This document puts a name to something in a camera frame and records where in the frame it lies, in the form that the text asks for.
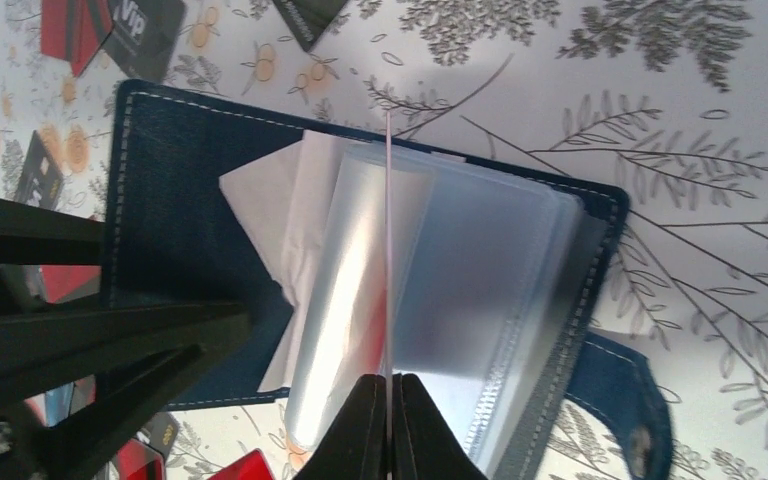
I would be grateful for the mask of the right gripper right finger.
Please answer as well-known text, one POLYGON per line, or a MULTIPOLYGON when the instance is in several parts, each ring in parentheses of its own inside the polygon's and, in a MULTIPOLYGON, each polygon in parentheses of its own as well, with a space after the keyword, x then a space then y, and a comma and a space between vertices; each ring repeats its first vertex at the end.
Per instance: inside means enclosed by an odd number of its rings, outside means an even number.
POLYGON ((415 374, 393 377, 392 477, 396 480, 485 480, 464 453, 415 374))

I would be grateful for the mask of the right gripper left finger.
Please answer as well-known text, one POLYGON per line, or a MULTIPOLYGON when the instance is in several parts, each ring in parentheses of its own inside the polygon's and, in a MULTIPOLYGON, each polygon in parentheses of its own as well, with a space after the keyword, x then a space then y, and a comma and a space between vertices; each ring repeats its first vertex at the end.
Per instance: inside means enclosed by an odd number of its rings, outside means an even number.
POLYGON ((386 477, 385 379, 361 376, 296 480, 380 480, 386 477))

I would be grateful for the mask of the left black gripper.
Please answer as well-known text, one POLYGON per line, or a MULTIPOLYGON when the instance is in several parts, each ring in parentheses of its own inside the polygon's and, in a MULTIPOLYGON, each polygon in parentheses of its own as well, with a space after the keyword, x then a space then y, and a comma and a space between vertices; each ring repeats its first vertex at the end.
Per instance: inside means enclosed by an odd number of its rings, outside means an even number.
POLYGON ((239 303, 104 307, 32 296, 29 264, 84 265, 99 223, 0 199, 0 479, 89 479, 170 400, 249 336, 239 303), (29 399, 119 366, 131 371, 57 425, 29 399))

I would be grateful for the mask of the blue card holder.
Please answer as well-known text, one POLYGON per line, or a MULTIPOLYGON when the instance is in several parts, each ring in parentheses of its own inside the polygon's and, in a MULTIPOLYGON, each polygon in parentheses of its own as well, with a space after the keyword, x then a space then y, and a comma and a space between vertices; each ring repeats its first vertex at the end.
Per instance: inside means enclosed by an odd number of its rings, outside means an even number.
MULTIPOLYGON (((328 124, 143 80, 117 89, 101 299, 143 306, 187 300, 240 300, 253 329, 243 347, 172 400, 171 410, 271 403, 288 395, 261 381, 291 315, 220 190, 234 169, 299 141, 305 131, 371 140, 369 131, 328 124)), ((563 400, 597 417, 615 436, 631 476, 665 479, 673 460, 670 412, 639 352, 588 331, 598 292, 629 211, 621 189, 467 156, 485 169, 579 197, 606 223, 576 305, 562 326, 535 394, 502 460, 501 475, 531 479, 563 400)))

